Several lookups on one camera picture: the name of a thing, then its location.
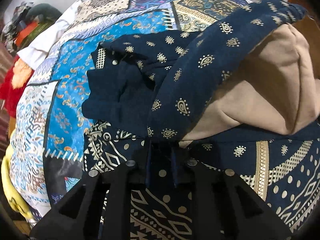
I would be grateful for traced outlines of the green and orange clothes pile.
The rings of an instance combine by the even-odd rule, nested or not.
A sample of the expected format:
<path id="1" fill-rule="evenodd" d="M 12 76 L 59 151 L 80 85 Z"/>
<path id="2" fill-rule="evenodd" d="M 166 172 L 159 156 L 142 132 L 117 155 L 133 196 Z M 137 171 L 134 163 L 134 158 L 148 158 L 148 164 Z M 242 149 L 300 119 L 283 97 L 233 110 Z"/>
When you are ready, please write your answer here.
<path id="1" fill-rule="evenodd" d="M 58 9 L 47 3 L 22 2 L 2 28 L 1 43 L 11 55 L 15 55 L 52 26 L 61 15 Z"/>

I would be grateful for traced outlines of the blue patchwork bedspread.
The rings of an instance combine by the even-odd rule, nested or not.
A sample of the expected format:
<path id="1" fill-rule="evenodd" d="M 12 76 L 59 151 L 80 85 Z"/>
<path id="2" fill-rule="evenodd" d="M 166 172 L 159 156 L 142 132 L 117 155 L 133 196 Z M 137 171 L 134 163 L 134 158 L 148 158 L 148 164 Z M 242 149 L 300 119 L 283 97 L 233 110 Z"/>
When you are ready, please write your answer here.
<path id="1" fill-rule="evenodd" d="M 17 104 L 10 138 L 11 182 L 37 223 L 82 174 L 87 72 L 98 44 L 124 34 L 205 29 L 249 0 L 88 0 L 34 70 Z"/>

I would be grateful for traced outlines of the white sheet at bed edge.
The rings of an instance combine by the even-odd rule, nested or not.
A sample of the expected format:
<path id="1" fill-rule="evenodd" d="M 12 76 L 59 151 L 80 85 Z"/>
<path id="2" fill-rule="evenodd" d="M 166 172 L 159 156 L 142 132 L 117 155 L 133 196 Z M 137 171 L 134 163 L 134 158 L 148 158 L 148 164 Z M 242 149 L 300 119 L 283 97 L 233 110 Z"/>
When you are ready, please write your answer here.
<path id="1" fill-rule="evenodd" d="M 75 1 L 47 30 L 40 33 L 17 55 L 31 69 L 36 70 L 47 57 L 51 47 L 60 39 L 64 31 L 75 21 L 78 6 L 88 0 Z"/>

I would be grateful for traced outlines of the navy patterned hooded garment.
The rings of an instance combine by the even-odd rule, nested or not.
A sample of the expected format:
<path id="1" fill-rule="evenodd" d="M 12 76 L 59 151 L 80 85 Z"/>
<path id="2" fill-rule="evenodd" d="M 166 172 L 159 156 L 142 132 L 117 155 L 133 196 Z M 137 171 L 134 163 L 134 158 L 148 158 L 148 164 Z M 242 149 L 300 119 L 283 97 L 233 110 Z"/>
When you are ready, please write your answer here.
<path id="1" fill-rule="evenodd" d="M 92 53 L 86 118 L 231 168 L 289 229 L 319 204 L 319 29 L 282 0 L 203 31 L 122 35 Z"/>

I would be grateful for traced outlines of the yellow cloth at bed edge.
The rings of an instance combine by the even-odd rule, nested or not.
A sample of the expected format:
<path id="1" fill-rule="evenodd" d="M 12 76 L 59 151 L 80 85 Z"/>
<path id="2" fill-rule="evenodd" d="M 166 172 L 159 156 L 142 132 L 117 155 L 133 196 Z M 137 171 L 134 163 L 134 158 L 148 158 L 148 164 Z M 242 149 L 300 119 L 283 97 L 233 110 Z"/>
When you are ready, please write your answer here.
<path id="1" fill-rule="evenodd" d="M 25 219 L 33 219 L 28 203 L 16 190 L 10 178 L 10 161 L 13 154 L 13 148 L 9 145 L 6 149 L 5 156 L 1 164 L 1 179 L 3 185 L 4 195 L 8 201 L 9 206 L 20 213 Z"/>

